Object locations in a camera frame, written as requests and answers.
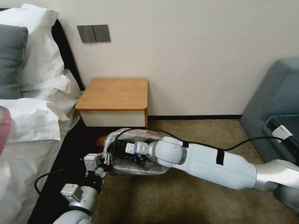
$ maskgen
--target white pillow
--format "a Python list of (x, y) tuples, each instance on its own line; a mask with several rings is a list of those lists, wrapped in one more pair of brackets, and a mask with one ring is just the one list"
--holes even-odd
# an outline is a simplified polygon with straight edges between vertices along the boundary
[(62, 85), (70, 82), (62, 74), (64, 63), (51, 34), (58, 13), (30, 4), (0, 12), (0, 24), (24, 26), (29, 32), (24, 67), (20, 72), (20, 91), (37, 90), (36, 86), (40, 90), (43, 83), (53, 78), (61, 79)]

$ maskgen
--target black cable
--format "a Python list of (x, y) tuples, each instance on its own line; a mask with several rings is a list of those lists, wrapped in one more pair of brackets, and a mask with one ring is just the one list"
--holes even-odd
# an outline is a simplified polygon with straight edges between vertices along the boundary
[(37, 178), (37, 179), (35, 180), (35, 182), (34, 182), (34, 189), (36, 190), (36, 192), (38, 193), (38, 195), (40, 195), (40, 190), (39, 190), (38, 187), (37, 187), (37, 182), (38, 182), (41, 178), (43, 178), (43, 177), (45, 177), (45, 176), (48, 176), (48, 175), (50, 175), (50, 174), (54, 174), (54, 173), (57, 173), (57, 172), (60, 172), (60, 171), (63, 171), (63, 170), (65, 170), (65, 169), (61, 169), (61, 170), (57, 170), (57, 171), (53, 171), (53, 172), (49, 172), (49, 173), (46, 173), (46, 174), (40, 176), (39, 178)]
[(242, 141), (242, 142), (236, 144), (235, 146), (227, 148), (227, 149), (218, 148), (216, 146), (211, 146), (211, 145), (204, 144), (204, 143), (201, 143), (201, 142), (189, 142), (189, 143), (190, 144), (198, 144), (198, 145), (208, 146), (208, 147), (211, 147), (211, 148), (214, 148), (214, 149), (218, 149), (218, 150), (223, 150), (223, 151), (230, 151), (230, 150), (233, 150), (233, 149), (239, 147), (240, 145), (243, 145), (244, 143), (251, 142), (251, 141), (254, 141), (254, 140), (259, 140), (259, 139), (277, 139), (277, 140), (280, 140), (280, 141), (284, 140), (282, 138), (274, 137), (274, 136), (263, 136), (263, 137), (249, 138), (249, 139), (247, 139), (245, 141)]
[(227, 149), (223, 149), (223, 148), (219, 148), (219, 147), (212, 146), (212, 145), (208, 145), (208, 144), (201, 143), (201, 142), (190, 142), (190, 141), (185, 141), (185, 140), (182, 140), (182, 139), (176, 137), (175, 135), (173, 135), (173, 134), (171, 134), (171, 133), (169, 133), (169, 132), (167, 132), (167, 131), (161, 130), (161, 129), (157, 129), (157, 128), (144, 128), (144, 127), (141, 127), (141, 128), (129, 128), (129, 129), (127, 129), (127, 130), (125, 130), (125, 131), (119, 133), (119, 134), (116, 136), (116, 138), (115, 138), (115, 140), (114, 140), (114, 142), (113, 142), (113, 147), (111, 147), (111, 149), (110, 149), (109, 152), (111, 153), (111, 151), (114, 150), (116, 140), (117, 140), (123, 133), (128, 132), (128, 131), (130, 131), (130, 130), (135, 130), (135, 129), (160, 131), (160, 132), (163, 132), (163, 133), (165, 133), (165, 134), (167, 134), (167, 135), (170, 135), (171, 137), (173, 137), (173, 138), (175, 138), (175, 139), (177, 139), (177, 140), (179, 140), (179, 141), (181, 141), (181, 142), (187, 142), (187, 143), (189, 143), (189, 144), (203, 145), (203, 146), (207, 146), (207, 147), (210, 147), (210, 148), (214, 148), (214, 149), (217, 149), (217, 150), (223, 150), (223, 151), (229, 151), (229, 150), (235, 149), (235, 148), (239, 147), (240, 145), (243, 145), (244, 143), (251, 142), (251, 141), (254, 141), (254, 140), (258, 140), (258, 139), (277, 139), (277, 140), (281, 140), (281, 141), (284, 140), (284, 139), (282, 139), (282, 138), (278, 138), (278, 137), (274, 137), (274, 136), (263, 136), (263, 137), (249, 138), (249, 139), (247, 139), (247, 140), (245, 140), (245, 141), (242, 141), (242, 142), (236, 144), (236, 145), (233, 146), (233, 147), (230, 147), (230, 148), (227, 148)]

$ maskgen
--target robotic arm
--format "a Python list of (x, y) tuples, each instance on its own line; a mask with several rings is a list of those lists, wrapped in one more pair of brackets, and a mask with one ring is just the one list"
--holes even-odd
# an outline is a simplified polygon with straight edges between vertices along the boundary
[[(284, 160), (253, 165), (242, 156), (224, 152), (223, 163), (217, 164), (216, 149), (198, 144), (183, 147), (183, 142), (163, 137), (158, 142), (146, 144), (127, 143), (126, 152), (146, 155), (162, 166), (183, 170), (195, 177), (240, 190), (250, 188), (261, 192), (273, 192), (281, 203), (299, 212), (299, 167)], [(69, 201), (72, 211), (64, 213), (54, 224), (91, 224), (91, 216), (100, 193), (98, 181), (112, 169), (110, 153), (88, 154), (84, 157), (86, 186), (66, 184), (61, 194)]]
[(173, 167), (210, 182), (232, 189), (250, 188), (272, 191), (281, 203), (299, 212), (299, 167), (284, 160), (253, 165), (242, 156), (224, 152), (223, 165), (216, 163), (217, 150), (198, 144), (188, 148), (175, 138), (164, 137), (158, 142), (128, 143), (126, 152), (146, 155), (167, 167)]

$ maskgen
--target trash bin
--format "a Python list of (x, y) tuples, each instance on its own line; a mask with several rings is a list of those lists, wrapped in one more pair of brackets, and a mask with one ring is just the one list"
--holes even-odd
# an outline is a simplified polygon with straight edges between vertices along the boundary
[[(127, 130), (127, 128), (119, 129), (115, 132), (110, 133), (104, 142), (104, 151), (106, 154), (107, 151), (110, 150), (110, 147), (113, 146), (114, 140), (118, 134)], [(120, 158), (120, 155), (116, 153), (117, 147), (121, 147), (120, 150), (125, 150), (125, 145), (127, 143), (135, 143), (135, 142), (157, 142), (162, 138), (158, 133), (148, 131), (148, 130), (140, 130), (134, 129), (123, 133), (118, 139), (116, 144), (116, 148), (112, 151), (112, 164), (113, 169), (110, 173), (115, 175), (160, 175), (164, 174), (168, 171), (168, 167), (161, 166), (160, 164), (153, 162), (149, 159), (145, 159), (142, 162), (136, 162), (126, 158)]]

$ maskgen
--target wooden tabletop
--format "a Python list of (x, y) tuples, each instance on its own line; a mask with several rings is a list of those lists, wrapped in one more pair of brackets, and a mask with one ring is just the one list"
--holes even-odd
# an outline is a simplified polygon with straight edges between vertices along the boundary
[(147, 78), (94, 78), (75, 108), (77, 110), (145, 110)]

